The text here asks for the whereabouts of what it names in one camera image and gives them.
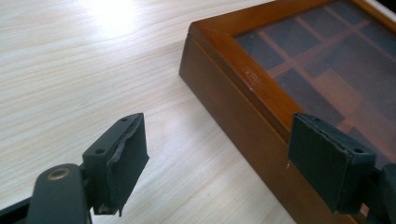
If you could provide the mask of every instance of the screw hole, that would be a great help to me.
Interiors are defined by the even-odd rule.
[[[99,149],[96,149],[96,150],[95,150],[95,153],[96,153],[96,154],[102,154],[102,153],[104,153],[104,152],[105,152],[105,150],[102,149],[102,148],[99,148]]]
[[[49,175],[47,176],[47,179],[49,179],[49,180],[62,179],[69,174],[70,174],[69,168],[59,168],[59,169],[56,169],[56,170],[52,171],[51,173],[49,173]]]
[[[354,148],[353,151],[356,153],[364,153],[364,151],[360,148]]]

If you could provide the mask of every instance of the wooden frame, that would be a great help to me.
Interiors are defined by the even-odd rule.
[[[298,223],[356,223],[333,215],[295,167],[287,168],[292,114],[303,111],[234,37],[332,0],[278,0],[191,24],[180,75]],[[353,1],[396,31],[396,24]]]

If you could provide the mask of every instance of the light wood surface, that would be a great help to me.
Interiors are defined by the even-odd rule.
[[[192,21],[262,2],[1,0],[0,209],[144,112],[148,165],[94,223],[294,223],[178,76]]]

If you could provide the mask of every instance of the display box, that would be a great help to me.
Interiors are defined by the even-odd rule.
[[[193,22],[180,75],[298,223],[356,223],[288,166],[291,122],[315,115],[378,169],[396,162],[395,31],[362,0],[278,0]]]

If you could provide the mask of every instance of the black plastic bracket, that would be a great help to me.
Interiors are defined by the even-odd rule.
[[[375,153],[347,134],[296,113],[289,158],[332,212],[356,214],[365,203],[368,223],[396,223],[396,164],[378,171]]]
[[[0,223],[92,223],[91,207],[96,215],[121,215],[149,160],[143,114],[118,120],[82,157],[80,166],[42,173],[32,198],[1,210]]]

